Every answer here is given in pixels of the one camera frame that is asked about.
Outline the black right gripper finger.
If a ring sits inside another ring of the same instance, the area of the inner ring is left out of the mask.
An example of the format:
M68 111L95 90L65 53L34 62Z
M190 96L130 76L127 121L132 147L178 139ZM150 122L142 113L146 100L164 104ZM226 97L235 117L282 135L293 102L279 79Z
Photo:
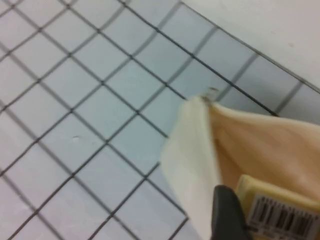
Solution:
M248 240L250 233L236 193L225 185L213 191L211 218L212 240Z

